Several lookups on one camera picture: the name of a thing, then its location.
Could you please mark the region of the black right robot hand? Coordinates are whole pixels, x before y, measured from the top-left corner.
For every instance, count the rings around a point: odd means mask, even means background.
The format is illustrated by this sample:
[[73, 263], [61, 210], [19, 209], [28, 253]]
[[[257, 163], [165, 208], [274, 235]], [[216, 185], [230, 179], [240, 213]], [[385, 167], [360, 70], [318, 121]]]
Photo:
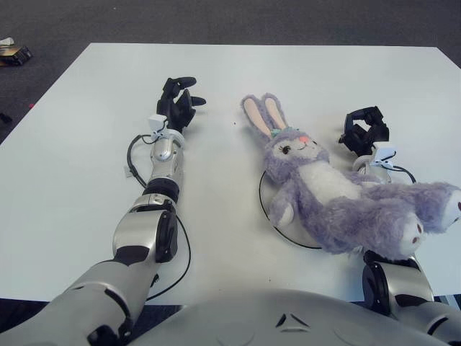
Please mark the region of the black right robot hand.
[[374, 142], [389, 141], [390, 131], [382, 119], [377, 106], [350, 112], [346, 115], [339, 143], [357, 156], [371, 155]]

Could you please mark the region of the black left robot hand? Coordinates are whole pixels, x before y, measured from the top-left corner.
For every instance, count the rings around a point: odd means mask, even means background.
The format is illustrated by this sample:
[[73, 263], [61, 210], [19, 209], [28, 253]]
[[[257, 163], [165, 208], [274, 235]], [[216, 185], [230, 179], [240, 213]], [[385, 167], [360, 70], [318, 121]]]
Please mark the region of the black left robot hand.
[[193, 97], [189, 93], [188, 87], [196, 83], [196, 78], [191, 76], [166, 80], [161, 98], [157, 102], [156, 113], [166, 116], [168, 129], [182, 133], [195, 116], [194, 107], [206, 104], [205, 99]]

